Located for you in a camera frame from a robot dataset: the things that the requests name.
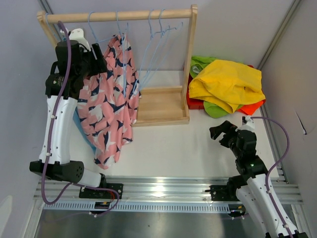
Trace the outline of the pink patterned shorts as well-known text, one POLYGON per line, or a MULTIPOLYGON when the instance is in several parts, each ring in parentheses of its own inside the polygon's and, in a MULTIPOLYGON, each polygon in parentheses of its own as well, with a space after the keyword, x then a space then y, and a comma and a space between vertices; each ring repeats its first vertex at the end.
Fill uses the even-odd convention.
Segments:
POLYGON ((133 141, 139 102, 126 100, 116 85, 117 35, 104 53, 107 71, 84 79, 78 99, 78 114, 88 140, 96 147, 94 163, 108 169, 118 162, 122 146, 133 141))

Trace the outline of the yellow shorts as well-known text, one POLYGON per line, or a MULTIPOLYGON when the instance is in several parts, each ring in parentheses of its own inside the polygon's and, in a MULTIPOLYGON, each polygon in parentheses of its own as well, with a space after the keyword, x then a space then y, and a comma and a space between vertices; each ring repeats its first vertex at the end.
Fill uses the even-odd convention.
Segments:
POLYGON ((240 105, 265 100, 260 70, 222 59, 214 60, 194 76, 188 91, 189 98, 212 103, 229 114, 240 105))

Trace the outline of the blue hanger of pink shorts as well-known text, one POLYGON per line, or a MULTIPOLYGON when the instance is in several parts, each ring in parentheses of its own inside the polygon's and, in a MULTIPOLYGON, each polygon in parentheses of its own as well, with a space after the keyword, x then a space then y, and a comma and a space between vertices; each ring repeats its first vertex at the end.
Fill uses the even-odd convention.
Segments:
POLYGON ((93 29, 93 27, 92 27, 91 20, 90 20, 91 15, 92 15, 93 13, 95 13, 95 12, 94 12, 94 11, 91 11, 91 12, 89 13, 89 15, 88 15, 88 17, 87 17, 87 23, 88 23, 88 26, 89 26, 89 28, 90 28, 90 30, 91 30, 91 33, 93 34, 93 37, 94 37, 96 43, 99 44, 99 43, 107 42, 107 41, 109 41, 109 40, 115 38, 115 37, 116 37, 115 35, 114 35, 114 36, 111 36, 111 37, 109 37, 109 38, 103 39, 103 40, 100 40, 100 39, 98 38, 97 34, 95 33, 95 31, 94 31, 94 29, 93 29))

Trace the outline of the green shorts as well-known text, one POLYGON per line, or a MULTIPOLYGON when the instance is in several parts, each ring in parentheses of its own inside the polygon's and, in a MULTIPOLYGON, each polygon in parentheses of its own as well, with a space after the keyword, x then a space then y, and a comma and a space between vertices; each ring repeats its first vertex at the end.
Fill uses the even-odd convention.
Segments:
MULTIPOLYGON (((190 63, 190 75, 192 76, 192 78, 196 76, 204 67, 206 67, 208 64, 216 59, 217 58, 211 57, 192 57, 190 63)), ((229 114, 226 113, 225 110, 209 102, 204 102, 203 107, 207 114, 212 118, 220 118, 229 114)))

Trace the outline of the blue hanger of yellow shorts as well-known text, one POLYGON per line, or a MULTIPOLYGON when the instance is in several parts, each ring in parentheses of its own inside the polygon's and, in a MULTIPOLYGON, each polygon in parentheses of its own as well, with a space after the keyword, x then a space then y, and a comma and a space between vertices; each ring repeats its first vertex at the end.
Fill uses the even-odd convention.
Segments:
POLYGON ((145 88, 145 86, 149 83, 152 75, 158 70, 159 67, 156 66, 157 62, 160 60, 159 63, 163 63, 165 56, 161 56, 162 51, 167 44, 170 31, 172 30, 169 24, 165 28, 163 28, 162 14, 165 12, 165 9, 163 8, 160 10, 158 17, 159 30, 154 32, 151 25, 152 12, 153 10, 150 11, 148 17, 150 41, 146 46, 141 66, 139 68, 139 91, 145 88))

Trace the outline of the blue hanger of green shorts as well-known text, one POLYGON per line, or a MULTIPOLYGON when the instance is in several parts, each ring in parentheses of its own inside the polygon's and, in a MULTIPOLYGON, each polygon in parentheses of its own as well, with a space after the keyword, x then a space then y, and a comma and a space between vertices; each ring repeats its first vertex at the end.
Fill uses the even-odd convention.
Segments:
POLYGON ((148 16, 148 24, 150 29, 150 41, 146 46, 141 66, 139 69, 140 73, 140 84, 144 88, 154 76, 154 73, 163 65, 165 59, 169 55, 173 45, 177 42, 178 36, 171 43, 168 43, 170 34, 172 31, 179 33, 183 28, 183 21, 181 21, 177 26, 171 27, 169 24, 164 28, 162 24, 162 14, 165 9, 161 9, 158 17, 159 31, 153 30, 151 25, 152 9, 148 16))

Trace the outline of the orange shorts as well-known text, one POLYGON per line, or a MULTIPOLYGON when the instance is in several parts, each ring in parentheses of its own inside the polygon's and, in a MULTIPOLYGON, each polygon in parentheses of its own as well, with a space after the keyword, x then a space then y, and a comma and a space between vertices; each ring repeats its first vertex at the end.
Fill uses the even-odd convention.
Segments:
POLYGON ((236 66, 236 85, 234 87, 237 106, 236 112, 252 116, 266 101, 262 89, 262 72, 239 62, 236 66))

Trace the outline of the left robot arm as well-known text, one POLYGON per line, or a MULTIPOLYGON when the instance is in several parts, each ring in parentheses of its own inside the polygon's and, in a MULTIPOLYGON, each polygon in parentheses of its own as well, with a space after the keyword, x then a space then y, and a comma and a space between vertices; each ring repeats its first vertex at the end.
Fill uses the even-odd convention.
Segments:
POLYGON ((83 162, 70 159, 70 136, 84 79, 105 72, 106 61, 97 43, 87 48, 76 40, 62 41, 55 53, 57 60, 45 82, 48 116, 43 148, 29 170, 44 179, 90 186, 94 197, 103 198, 107 194, 103 176, 85 168, 83 162))

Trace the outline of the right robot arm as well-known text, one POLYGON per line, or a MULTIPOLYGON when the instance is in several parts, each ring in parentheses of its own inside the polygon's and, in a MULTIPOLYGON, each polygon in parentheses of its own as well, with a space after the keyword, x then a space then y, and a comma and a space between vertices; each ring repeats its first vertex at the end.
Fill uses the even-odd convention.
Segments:
POLYGON ((274 191, 268 170, 257 155, 257 136, 252 119, 243 117, 242 126, 229 121, 209 128, 211 139, 222 139, 220 145, 235 156, 238 175, 226 185, 211 185, 207 193, 212 201, 240 201, 267 238, 306 238, 293 224, 274 191))

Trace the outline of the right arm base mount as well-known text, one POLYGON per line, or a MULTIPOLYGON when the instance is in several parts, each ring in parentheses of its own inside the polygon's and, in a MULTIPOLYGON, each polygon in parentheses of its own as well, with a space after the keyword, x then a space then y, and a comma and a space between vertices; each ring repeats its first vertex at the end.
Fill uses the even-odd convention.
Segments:
POLYGON ((210 194, 212 201, 238 201, 235 192, 228 185, 211 185, 205 193, 210 194))

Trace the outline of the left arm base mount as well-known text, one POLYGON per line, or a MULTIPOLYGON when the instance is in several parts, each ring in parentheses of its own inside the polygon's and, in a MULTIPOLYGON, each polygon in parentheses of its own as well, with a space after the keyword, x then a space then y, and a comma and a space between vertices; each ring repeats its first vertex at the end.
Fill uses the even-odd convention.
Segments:
POLYGON ((119 199, 122 198, 123 194, 123 187, 122 183, 108 183, 106 185, 106 190, 97 189, 96 187, 85 187, 80 190, 79 198, 87 198, 87 199, 117 199, 117 195, 114 193, 116 191, 119 195, 119 199))

